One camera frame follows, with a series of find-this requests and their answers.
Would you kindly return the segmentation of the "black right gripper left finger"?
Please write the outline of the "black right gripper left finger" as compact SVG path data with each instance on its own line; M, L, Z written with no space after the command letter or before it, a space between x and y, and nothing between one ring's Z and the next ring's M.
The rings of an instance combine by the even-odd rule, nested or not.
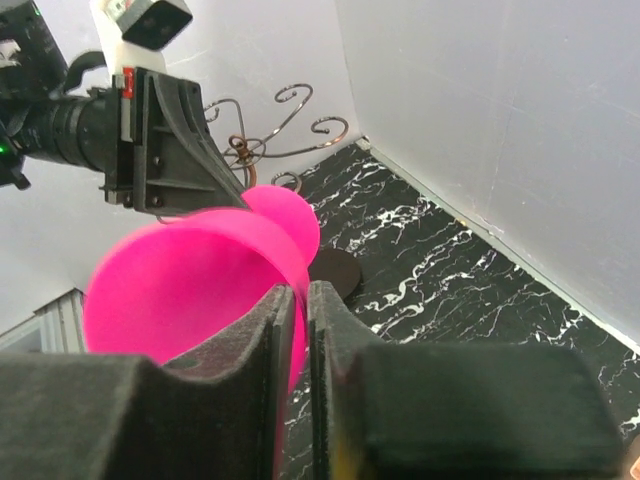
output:
M296 301L247 314L159 366L143 356L5 354L5 479L274 479Z

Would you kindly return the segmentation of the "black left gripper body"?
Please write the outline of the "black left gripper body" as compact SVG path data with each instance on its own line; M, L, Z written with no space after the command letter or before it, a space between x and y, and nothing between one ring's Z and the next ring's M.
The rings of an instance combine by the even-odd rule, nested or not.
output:
M156 71L126 67L112 77L104 93L102 190L109 204L133 210L165 207L160 185L165 170L161 154L165 119L158 100L164 79Z

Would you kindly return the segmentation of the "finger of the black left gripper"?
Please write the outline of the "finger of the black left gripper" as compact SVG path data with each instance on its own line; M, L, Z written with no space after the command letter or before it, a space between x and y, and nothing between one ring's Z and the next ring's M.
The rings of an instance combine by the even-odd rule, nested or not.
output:
M152 72L147 77L147 174L153 210L246 208L245 187L211 137L200 86Z

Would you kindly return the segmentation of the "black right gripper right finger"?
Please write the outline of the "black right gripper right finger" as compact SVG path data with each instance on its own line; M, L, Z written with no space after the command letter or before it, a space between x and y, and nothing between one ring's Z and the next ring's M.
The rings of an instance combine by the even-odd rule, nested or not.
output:
M613 479L625 448L583 358L556 345L382 340L308 293L317 479Z

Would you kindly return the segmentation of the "pink wine glass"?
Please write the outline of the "pink wine glass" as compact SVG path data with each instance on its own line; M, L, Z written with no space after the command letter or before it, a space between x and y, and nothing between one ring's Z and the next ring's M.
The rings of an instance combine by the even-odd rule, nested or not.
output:
M88 351L164 364L283 284L295 298L288 385L295 388L306 361L308 268L319 250L319 222L313 207L284 187L258 185L242 198L245 208L201 210L119 241L86 291Z

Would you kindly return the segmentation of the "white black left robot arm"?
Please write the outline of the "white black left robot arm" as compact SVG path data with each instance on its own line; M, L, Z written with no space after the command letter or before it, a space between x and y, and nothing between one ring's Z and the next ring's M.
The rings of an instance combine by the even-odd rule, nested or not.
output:
M106 201L155 216L243 207L210 136L200 86L162 50L191 22L182 1L97 2L102 46L67 62L38 5L1 5L1 182L26 158L101 173Z

